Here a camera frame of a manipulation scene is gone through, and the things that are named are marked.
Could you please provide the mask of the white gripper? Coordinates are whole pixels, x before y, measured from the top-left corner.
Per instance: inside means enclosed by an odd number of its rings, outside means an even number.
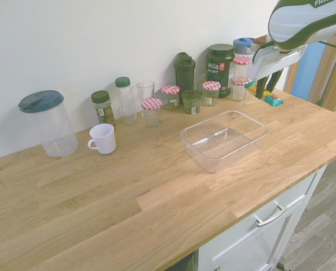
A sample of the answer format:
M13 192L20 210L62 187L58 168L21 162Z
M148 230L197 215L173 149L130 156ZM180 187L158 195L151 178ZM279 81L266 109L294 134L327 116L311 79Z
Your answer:
M256 94L258 99L263 97L265 86L271 76L267 90L272 92L281 77L283 69L298 62L303 56L307 45L300 46L290 51L283 51L276 45L259 49L248 65L246 75L249 79L257 81Z

